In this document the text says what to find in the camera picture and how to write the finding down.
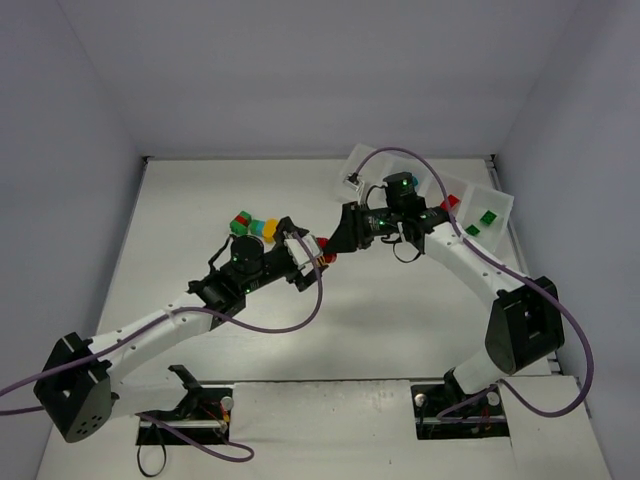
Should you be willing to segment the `small green lego brick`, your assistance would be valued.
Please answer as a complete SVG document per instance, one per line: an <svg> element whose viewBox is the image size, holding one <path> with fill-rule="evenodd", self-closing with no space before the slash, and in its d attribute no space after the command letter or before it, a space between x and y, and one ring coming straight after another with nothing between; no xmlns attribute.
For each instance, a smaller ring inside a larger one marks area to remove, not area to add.
<svg viewBox="0 0 640 480"><path fill-rule="evenodd" d="M465 229L465 232L468 235L477 236L480 233L480 229L476 227L474 224L471 224Z"/></svg>

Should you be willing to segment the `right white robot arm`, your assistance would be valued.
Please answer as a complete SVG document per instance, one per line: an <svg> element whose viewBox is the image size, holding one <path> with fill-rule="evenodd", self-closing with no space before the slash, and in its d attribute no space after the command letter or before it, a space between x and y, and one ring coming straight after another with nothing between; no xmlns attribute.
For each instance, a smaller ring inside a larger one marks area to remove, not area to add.
<svg viewBox="0 0 640 480"><path fill-rule="evenodd" d="M377 237L393 236L446 267L481 300L489 311L483 346L444 376L445 391L453 402L485 390L563 346L561 314L553 304L557 289L548 278L510 276L491 254L466 245L448 211L427 206L417 194L410 173L387 176L384 192L382 208L344 204L337 229L323 251L352 253L368 248Z"/></svg>

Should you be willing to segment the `yellow rounded lego brick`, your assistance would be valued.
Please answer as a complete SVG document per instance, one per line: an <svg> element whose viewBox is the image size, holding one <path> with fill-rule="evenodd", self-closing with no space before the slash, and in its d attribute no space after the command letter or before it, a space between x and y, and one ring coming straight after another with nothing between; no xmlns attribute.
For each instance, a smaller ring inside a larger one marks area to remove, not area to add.
<svg viewBox="0 0 640 480"><path fill-rule="evenodd" d="M268 219L264 222L262 229L262 237L267 243L273 243L277 231L279 220L275 218Z"/></svg>

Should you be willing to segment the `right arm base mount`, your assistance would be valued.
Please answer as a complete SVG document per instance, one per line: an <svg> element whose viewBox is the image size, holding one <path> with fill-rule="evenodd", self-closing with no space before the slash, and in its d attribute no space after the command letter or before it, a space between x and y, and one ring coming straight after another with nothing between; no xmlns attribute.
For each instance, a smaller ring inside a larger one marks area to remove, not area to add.
<svg viewBox="0 0 640 480"><path fill-rule="evenodd" d="M446 413L442 419L437 415L450 407L442 383L412 384L410 392L416 437L420 441L510 436L502 398L496 389L474 403Z"/></svg>

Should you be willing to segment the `burger printed lego stack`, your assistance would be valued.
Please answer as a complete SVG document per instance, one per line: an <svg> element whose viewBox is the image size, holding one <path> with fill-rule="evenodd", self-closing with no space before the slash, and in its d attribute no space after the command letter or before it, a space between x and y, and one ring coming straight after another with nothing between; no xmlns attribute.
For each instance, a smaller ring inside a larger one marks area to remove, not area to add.
<svg viewBox="0 0 640 480"><path fill-rule="evenodd" d="M337 254L324 254L318 259L318 262L322 266L330 265L337 260L337 257Z"/></svg>

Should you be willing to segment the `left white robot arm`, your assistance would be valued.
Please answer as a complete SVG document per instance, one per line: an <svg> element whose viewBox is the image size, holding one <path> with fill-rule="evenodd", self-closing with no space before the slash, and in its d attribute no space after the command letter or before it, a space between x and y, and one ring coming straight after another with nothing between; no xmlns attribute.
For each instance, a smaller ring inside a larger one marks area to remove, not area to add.
<svg viewBox="0 0 640 480"><path fill-rule="evenodd" d="M108 420L146 411L187 412L197 400L196 383L182 366L136 386L129 376L178 344L233 323L249 294L278 280L304 291L322 282L326 239L285 217L276 224L270 249L255 235L233 235L229 260L211 264L185 293L155 313L106 334L60 338L34 382L33 392L68 443L93 435Z"/></svg>

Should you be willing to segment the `green red lego brick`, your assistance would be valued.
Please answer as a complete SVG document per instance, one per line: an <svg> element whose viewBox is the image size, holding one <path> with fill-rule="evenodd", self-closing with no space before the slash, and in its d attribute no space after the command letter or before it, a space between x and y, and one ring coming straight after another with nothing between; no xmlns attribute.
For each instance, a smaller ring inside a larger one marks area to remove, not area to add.
<svg viewBox="0 0 640 480"><path fill-rule="evenodd" d="M480 222L486 226L491 226L496 219L498 218L498 215L496 213L494 213L491 210L487 210L480 218Z"/></svg>

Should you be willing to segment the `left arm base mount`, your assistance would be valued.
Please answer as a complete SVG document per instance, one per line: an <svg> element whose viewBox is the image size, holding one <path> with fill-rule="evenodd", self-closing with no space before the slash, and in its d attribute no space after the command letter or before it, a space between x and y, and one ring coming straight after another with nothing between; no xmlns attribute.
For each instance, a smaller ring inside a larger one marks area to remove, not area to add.
<svg viewBox="0 0 640 480"><path fill-rule="evenodd" d="M234 387L203 384L184 365L171 365L168 370L170 380L179 380L183 395L172 409L147 410L145 414L205 446L229 441Z"/></svg>

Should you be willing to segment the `red rounded lego brick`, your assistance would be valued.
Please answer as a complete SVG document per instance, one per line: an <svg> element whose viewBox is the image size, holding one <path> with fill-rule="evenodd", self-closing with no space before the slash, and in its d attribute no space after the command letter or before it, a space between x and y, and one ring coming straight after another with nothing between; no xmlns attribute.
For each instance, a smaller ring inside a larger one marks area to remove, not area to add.
<svg viewBox="0 0 640 480"><path fill-rule="evenodd" d="M447 198L440 203L440 207L446 211L454 211L460 203L461 200L459 197L449 194Z"/></svg>

